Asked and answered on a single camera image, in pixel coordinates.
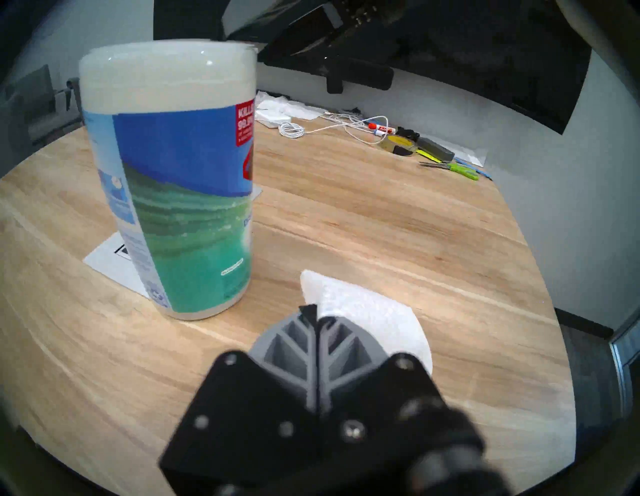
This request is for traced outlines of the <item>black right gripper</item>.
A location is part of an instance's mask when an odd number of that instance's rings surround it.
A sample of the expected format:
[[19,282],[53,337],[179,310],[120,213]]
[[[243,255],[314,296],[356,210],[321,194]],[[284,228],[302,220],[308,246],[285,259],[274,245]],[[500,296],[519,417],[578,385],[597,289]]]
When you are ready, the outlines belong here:
[[403,16],[403,1],[230,1],[221,39],[266,44],[261,60],[297,55],[329,44],[342,32]]

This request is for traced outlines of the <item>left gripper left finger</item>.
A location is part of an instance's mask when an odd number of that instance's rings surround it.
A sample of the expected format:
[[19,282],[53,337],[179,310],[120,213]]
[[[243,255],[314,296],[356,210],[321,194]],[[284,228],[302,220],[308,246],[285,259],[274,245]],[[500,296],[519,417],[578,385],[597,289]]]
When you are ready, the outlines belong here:
[[175,495],[324,495],[315,305],[211,365],[158,461]]

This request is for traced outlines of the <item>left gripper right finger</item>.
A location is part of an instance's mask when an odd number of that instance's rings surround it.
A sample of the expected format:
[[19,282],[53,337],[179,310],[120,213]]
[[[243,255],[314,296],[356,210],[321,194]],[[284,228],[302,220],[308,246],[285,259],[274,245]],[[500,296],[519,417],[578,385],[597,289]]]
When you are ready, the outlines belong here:
[[398,479],[440,448],[446,403],[420,360],[343,317],[318,321],[323,479]]

